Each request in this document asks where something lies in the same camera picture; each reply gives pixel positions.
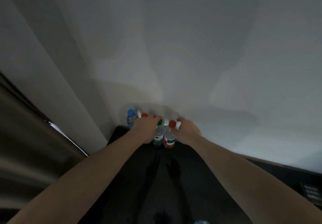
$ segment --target blue bottle cap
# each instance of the blue bottle cap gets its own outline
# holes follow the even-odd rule
[[[128,116],[132,116],[132,115],[134,115],[134,113],[135,113],[134,110],[128,110],[127,111]]]

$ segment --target white wall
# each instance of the white wall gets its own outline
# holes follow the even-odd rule
[[[23,15],[11,0],[0,0],[0,10],[1,72],[87,153],[104,147],[107,140],[98,125]]]
[[[322,173],[322,0],[56,0],[115,124],[139,105]]]

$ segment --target red bottle cap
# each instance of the red bottle cap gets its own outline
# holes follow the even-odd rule
[[[174,120],[171,120],[171,121],[169,122],[169,127],[171,127],[171,128],[175,128],[175,125],[176,125],[176,123],[175,123],[175,121],[174,121]]]

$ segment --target plastic bottle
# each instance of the plastic bottle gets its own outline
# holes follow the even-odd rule
[[[166,126],[166,131],[164,133],[164,146],[166,148],[172,148],[175,145],[175,135],[172,134],[171,128],[175,128],[175,121],[171,120],[169,125]]]
[[[163,147],[163,136],[164,136],[164,125],[163,125],[163,121],[159,120],[157,126],[156,126],[156,130],[155,130],[155,136],[153,139],[153,146],[155,148],[161,148]]]
[[[126,121],[127,121],[127,125],[128,127],[131,129],[133,124],[134,124],[134,121],[138,118],[138,116],[135,114],[134,110],[128,110],[127,111],[127,118],[126,118]]]

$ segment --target water bottle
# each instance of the water bottle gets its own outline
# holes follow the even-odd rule
[[[163,125],[163,121],[159,120],[158,125],[156,126],[155,136],[153,139],[153,146],[155,148],[161,148],[163,146],[163,136],[164,136],[164,125]]]
[[[175,145],[175,135],[172,134],[171,128],[175,128],[175,121],[171,120],[166,126],[166,131],[164,133],[164,146],[166,148],[172,148]]]
[[[138,116],[135,114],[134,110],[128,110],[127,111],[127,125],[131,129],[134,125],[134,121],[138,118]]]

